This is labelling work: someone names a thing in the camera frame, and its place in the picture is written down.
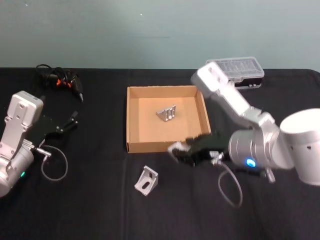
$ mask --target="black cable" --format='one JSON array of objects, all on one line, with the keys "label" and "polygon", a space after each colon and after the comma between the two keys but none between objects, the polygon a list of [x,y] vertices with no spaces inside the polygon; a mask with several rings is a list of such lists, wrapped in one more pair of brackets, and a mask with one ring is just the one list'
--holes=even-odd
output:
[{"label": "black cable", "polygon": [[37,82],[41,82],[43,87],[51,85],[53,88],[69,88],[81,100],[81,102],[84,101],[83,86],[76,72],[59,66],[51,67],[47,64],[37,65],[35,67],[35,72],[37,75]]}]

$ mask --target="metal bracket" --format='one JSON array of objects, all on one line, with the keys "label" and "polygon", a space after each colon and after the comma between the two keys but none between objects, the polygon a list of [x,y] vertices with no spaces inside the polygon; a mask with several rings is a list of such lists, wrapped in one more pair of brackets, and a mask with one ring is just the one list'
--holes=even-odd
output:
[{"label": "metal bracket", "polygon": [[176,105],[167,107],[165,109],[162,109],[161,111],[157,111],[156,114],[163,121],[167,122],[176,116],[176,107],[177,107]]},{"label": "metal bracket", "polygon": [[143,167],[143,172],[138,182],[134,185],[135,189],[147,196],[158,184],[158,173],[148,166]]}]

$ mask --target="screw hole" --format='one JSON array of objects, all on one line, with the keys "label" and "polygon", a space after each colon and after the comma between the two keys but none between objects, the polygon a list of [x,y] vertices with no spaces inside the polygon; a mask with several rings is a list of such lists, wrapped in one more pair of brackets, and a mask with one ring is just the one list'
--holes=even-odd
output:
[{"label": "screw hole", "polygon": [[147,181],[145,184],[143,184],[142,189],[146,189],[149,186],[150,182]]}]

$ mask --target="blue led light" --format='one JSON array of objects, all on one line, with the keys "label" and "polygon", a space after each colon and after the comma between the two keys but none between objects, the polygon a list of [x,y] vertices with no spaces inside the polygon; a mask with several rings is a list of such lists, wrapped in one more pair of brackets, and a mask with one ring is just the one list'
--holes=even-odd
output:
[{"label": "blue led light", "polygon": [[246,160],[245,160],[245,164],[247,165],[247,166],[249,166],[249,167],[251,167],[251,168],[255,168],[256,167],[256,162],[255,162],[255,160],[253,160],[252,158],[247,158]]}]

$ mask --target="gray cable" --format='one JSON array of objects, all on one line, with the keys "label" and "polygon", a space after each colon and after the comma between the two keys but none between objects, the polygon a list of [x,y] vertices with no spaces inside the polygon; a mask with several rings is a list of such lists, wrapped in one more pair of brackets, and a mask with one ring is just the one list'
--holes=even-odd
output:
[{"label": "gray cable", "polygon": [[57,181],[62,180],[62,179],[67,175],[67,173],[68,173],[68,160],[67,160],[66,155],[65,155],[59,148],[57,148],[57,147],[55,147],[55,146],[42,145],[42,147],[44,147],[44,148],[52,148],[52,149],[55,149],[55,150],[59,151],[59,152],[62,154],[62,156],[63,156],[63,158],[64,158],[64,160],[65,160],[65,172],[64,172],[64,174],[63,174],[62,177],[59,177],[59,178],[51,178],[51,177],[49,177],[47,174],[45,174],[44,165],[45,165],[46,160],[44,160],[44,161],[42,162],[42,164],[41,164],[41,172],[42,172],[42,175],[43,175],[46,179],[48,179],[48,180],[50,180],[50,181],[57,182]]},{"label": "gray cable", "polygon": [[[242,189],[241,189],[241,186],[240,186],[240,183],[236,177],[236,175],[231,171],[231,169],[225,164],[223,163],[222,161],[217,161],[217,160],[212,160],[211,163],[215,166],[215,165],[219,165],[219,166],[222,166],[225,168],[225,171],[223,171],[219,177],[218,177],[218,187],[219,187],[219,190],[220,190],[220,193],[222,194],[223,198],[234,208],[239,208],[241,207],[242,205],[242,202],[243,202],[243,193],[242,193]],[[230,198],[227,197],[227,195],[224,193],[224,191],[222,190],[221,188],[221,179],[223,178],[223,176],[225,176],[226,174],[230,174],[231,177],[233,178],[235,184],[237,185],[238,187],[238,190],[239,190],[239,195],[240,195],[240,200],[239,200],[239,203],[238,204],[235,204],[233,201],[230,200]]]}]

